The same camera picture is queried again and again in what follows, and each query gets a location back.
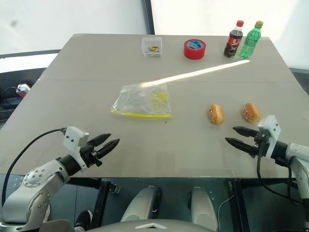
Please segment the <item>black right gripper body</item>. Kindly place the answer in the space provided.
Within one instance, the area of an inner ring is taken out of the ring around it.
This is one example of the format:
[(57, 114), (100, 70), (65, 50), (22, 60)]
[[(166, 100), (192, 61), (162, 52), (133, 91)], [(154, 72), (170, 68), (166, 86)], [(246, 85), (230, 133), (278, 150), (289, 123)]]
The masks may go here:
[(265, 156), (268, 148), (269, 131), (268, 130), (252, 130), (252, 137), (255, 142), (257, 151), (252, 153), (252, 158), (256, 156)]

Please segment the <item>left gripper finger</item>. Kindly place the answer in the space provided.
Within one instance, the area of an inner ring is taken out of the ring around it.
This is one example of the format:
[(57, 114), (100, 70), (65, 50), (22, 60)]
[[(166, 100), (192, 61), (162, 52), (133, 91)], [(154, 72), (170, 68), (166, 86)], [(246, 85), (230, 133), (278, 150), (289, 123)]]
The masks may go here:
[(87, 143), (93, 147), (97, 147), (104, 143), (109, 137), (111, 136), (110, 133), (100, 134), (97, 137), (91, 139)]
[(103, 148), (97, 151), (96, 157), (106, 156), (118, 145), (119, 142), (120, 142), (120, 139), (109, 141), (107, 144), (103, 146)]

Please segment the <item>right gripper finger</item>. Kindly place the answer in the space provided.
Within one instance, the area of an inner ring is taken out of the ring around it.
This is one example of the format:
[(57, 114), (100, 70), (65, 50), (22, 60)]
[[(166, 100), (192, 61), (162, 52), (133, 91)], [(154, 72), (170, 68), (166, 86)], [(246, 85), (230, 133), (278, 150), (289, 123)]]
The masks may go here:
[(247, 127), (243, 127), (243, 126), (234, 126), (232, 129), (244, 137), (255, 138), (259, 133), (259, 131), (256, 131), (256, 130), (253, 130)]
[(232, 145), (233, 147), (235, 147), (238, 150), (241, 150), (245, 153), (248, 153), (251, 157), (255, 157), (256, 156), (256, 147), (248, 145), (246, 143), (244, 143), (241, 140), (238, 140), (236, 138), (229, 138), (229, 137), (225, 137), (225, 140)]

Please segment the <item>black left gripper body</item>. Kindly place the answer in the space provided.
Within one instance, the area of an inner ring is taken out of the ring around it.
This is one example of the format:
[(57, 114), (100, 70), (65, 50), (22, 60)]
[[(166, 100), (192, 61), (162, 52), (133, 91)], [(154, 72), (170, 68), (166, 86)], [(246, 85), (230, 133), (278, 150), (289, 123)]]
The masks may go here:
[(85, 162), (87, 168), (90, 168), (92, 165), (97, 167), (101, 166), (103, 163), (97, 158), (97, 151), (94, 150), (92, 145), (87, 144), (85, 147), (80, 149), (80, 155)]

